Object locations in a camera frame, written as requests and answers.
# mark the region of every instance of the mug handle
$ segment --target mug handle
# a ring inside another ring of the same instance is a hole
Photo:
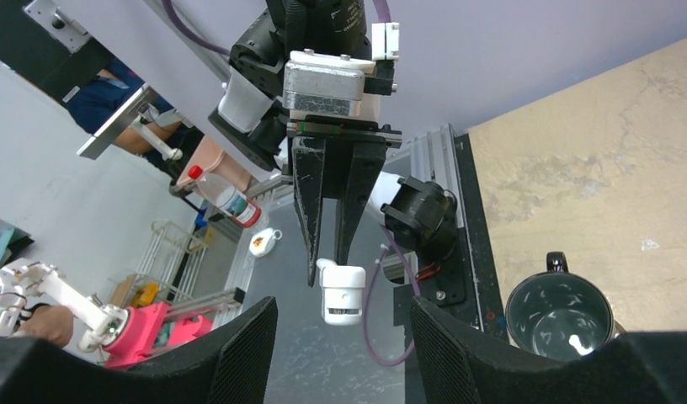
[[[546,270],[547,272],[569,272],[567,265],[567,257],[564,252],[550,251],[546,254]]]

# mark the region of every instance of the person's hand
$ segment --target person's hand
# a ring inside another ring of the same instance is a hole
[[[65,347],[73,336],[73,314],[65,306],[41,306],[14,334],[33,335]]]

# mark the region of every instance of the plastic water bottle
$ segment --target plastic water bottle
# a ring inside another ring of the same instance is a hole
[[[247,199],[226,178],[214,173],[203,173],[200,166],[193,166],[188,171],[188,177],[197,183],[197,188],[205,199],[242,227],[252,227],[262,215],[262,209]]]

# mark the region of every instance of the dark blue shirt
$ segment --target dark blue shirt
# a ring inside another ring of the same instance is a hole
[[[91,82],[83,86],[66,104],[73,120],[91,135],[96,133],[105,121],[144,83],[140,77],[118,59],[113,59],[105,67],[105,70],[113,73],[118,80],[95,77]],[[173,108],[172,105],[159,96],[151,104],[160,113]],[[170,146],[176,145],[177,141],[181,140],[181,136],[176,135],[180,134],[176,131],[166,143]],[[154,150],[146,153],[144,157],[153,163],[162,161],[160,153]]]

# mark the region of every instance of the person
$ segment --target person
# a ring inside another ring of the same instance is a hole
[[[39,303],[23,310],[19,329],[12,337],[43,338],[59,348],[68,345],[73,337],[73,314],[65,306]]]
[[[140,87],[144,81],[128,66],[118,59],[113,59],[105,69],[88,84],[83,86],[66,104],[67,110],[76,124],[93,135],[108,118]],[[160,113],[173,109],[164,98],[158,96],[151,103]],[[202,139],[202,132],[190,129],[181,121],[167,126],[158,126],[155,122],[147,127],[165,141],[168,146],[183,152],[179,162],[165,162],[162,155],[153,149],[135,130],[125,129],[116,139],[115,145],[137,156],[144,157],[153,166],[176,179],[184,167],[184,162],[192,156]]]

